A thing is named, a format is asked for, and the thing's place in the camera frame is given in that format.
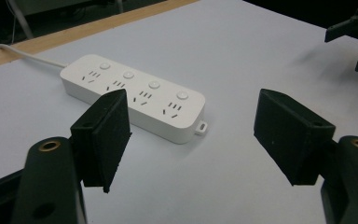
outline white cable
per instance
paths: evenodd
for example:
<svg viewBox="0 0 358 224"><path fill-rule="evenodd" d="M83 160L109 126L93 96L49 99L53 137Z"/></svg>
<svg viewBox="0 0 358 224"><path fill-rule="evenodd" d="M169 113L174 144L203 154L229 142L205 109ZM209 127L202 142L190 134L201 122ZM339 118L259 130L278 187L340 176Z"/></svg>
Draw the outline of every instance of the white cable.
<svg viewBox="0 0 358 224"><path fill-rule="evenodd" d="M58 66L58 67L61 67L61 68L64 68L64 67L66 67L68 65L68 64L63 64L63 63L56 63L56 62L53 62L53 61L50 61L50 60L47 60L47 59L43 59L43 58L38 58L38 57L35 57L32 54L26 53L24 51L21 51L19 49L15 49L15 48L13 48L11 46L4 45L4 44L0 44L0 49L7 49L7 50L13 51L13 52L15 52L17 54L20 54L20 55L22 55L22 56L24 56L26 58L30 58L30 59L39 61L41 63L48 63L48 64Z"/></svg>

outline white tabletop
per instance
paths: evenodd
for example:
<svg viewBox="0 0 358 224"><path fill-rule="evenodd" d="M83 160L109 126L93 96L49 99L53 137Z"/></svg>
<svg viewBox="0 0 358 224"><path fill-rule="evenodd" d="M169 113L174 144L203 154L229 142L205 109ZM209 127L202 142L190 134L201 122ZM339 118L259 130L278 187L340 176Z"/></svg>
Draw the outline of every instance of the white tabletop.
<svg viewBox="0 0 358 224"><path fill-rule="evenodd" d="M84 189L89 223L325 223L316 186L291 187L254 138L260 89L281 91L358 135L358 40L241 0L200 0L38 56L70 63L99 54L199 91L209 131L176 145L131 126L111 192ZM0 66L0 177L34 143L69 137L89 105L65 93L60 69Z"/></svg>

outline table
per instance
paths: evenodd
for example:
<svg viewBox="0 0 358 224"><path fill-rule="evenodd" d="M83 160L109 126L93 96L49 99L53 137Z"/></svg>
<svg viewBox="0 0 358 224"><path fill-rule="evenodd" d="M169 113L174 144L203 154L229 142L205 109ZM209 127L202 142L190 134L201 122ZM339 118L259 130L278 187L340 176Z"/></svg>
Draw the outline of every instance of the table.
<svg viewBox="0 0 358 224"><path fill-rule="evenodd" d="M84 189L89 223L325 223L323 180L291 187L253 136L262 88L337 125L335 140L358 135L358 40L324 43L324 32L240 0L199 0L37 53L62 63L96 53L206 97L209 131L187 144L131 126L111 192ZM0 65L0 177L37 141L69 137L89 107L59 73Z"/></svg>

